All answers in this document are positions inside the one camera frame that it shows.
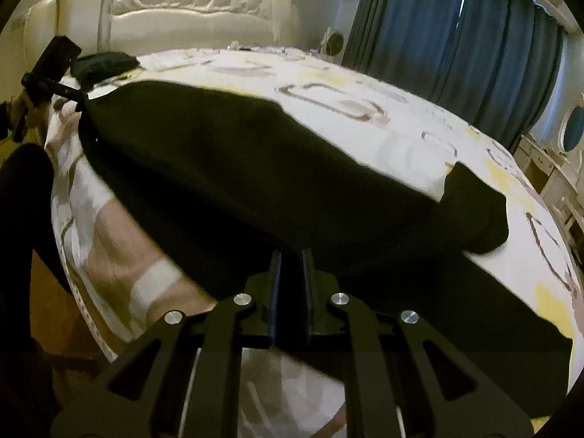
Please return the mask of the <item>person's left hand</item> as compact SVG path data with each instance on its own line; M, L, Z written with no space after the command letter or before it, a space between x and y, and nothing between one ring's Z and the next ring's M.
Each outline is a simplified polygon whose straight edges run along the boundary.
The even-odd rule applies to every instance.
M41 138L45 138L50 119L50 101L35 104L23 90L19 96L11 99L9 117L12 141L23 142L29 131L38 131Z

